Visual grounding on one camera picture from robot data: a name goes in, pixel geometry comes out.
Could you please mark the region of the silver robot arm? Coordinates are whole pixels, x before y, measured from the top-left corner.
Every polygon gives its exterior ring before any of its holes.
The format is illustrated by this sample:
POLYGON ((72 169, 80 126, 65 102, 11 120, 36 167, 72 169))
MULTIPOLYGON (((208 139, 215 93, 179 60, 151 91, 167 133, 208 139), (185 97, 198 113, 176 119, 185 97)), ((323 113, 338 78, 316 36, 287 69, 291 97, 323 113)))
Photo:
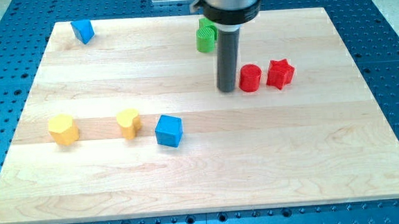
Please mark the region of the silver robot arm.
POLYGON ((224 32, 238 31, 260 11, 261 0, 193 0, 190 12, 202 9, 203 15, 224 32))

